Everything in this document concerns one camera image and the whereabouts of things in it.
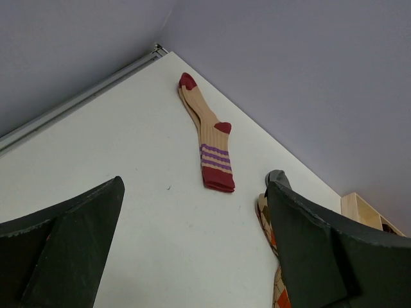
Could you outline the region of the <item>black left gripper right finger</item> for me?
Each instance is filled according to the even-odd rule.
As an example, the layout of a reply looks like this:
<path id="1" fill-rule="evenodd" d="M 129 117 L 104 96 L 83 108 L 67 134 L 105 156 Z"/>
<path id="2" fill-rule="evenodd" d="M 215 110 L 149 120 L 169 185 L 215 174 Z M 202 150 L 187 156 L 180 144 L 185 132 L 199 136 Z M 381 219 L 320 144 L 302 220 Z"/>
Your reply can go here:
<path id="1" fill-rule="evenodd" d="M 292 307 L 410 307 L 410 239 L 357 223 L 277 182 L 267 188 Z"/>

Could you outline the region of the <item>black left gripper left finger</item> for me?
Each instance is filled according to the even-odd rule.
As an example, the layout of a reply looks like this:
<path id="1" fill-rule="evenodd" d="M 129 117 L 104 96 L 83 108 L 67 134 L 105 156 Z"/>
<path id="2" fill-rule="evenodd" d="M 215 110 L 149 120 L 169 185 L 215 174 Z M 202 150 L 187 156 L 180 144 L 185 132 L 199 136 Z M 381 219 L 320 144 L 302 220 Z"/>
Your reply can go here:
<path id="1" fill-rule="evenodd" d="M 116 176 L 1 223 L 1 307 L 93 307 L 124 194 Z"/>

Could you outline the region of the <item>tan orange argyle sock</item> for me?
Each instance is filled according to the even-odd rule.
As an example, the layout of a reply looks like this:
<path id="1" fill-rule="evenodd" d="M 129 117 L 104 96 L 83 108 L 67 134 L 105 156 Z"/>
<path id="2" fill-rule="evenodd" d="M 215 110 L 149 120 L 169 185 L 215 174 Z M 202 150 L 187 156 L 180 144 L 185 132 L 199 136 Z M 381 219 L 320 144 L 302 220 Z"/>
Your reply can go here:
<path id="1" fill-rule="evenodd" d="M 256 216 L 258 218 L 261 229 L 268 241 L 268 244 L 279 261 L 279 254 L 277 251 L 277 243 L 275 241 L 274 232 L 270 222 L 270 213 L 268 208 L 267 197 L 264 193 L 257 198 L 255 205 Z M 281 265 L 279 264 L 274 276 L 274 289 L 272 307 L 275 308 L 290 308 L 291 303 L 288 296 L 286 285 L 283 281 L 283 274 Z"/>

